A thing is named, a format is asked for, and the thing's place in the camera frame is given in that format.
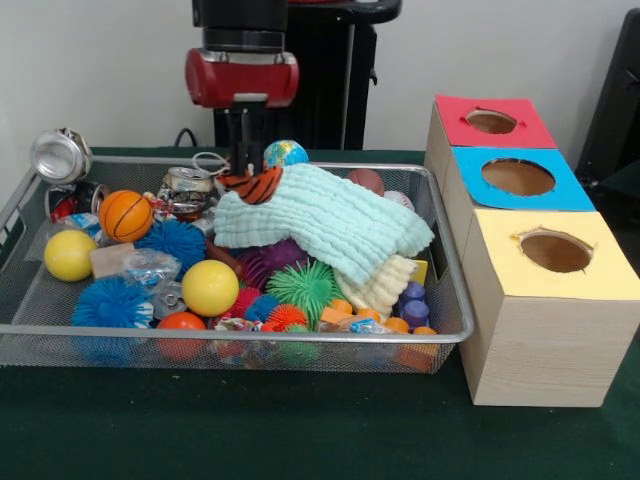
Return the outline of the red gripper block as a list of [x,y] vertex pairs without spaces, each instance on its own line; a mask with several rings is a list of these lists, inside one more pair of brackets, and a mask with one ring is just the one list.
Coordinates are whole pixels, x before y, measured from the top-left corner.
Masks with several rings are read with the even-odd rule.
[[[289,52],[193,48],[186,56],[185,80],[192,102],[201,107],[220,109],[236,102],[263,101],[268,108],[283,108],[296,96],[299,65]],[[241,107],[232,107],[227,111],[227,124],[230,173],[244,174],[246,157],[253,171],[262,171],[264,104],[248,103],[245,115]]]

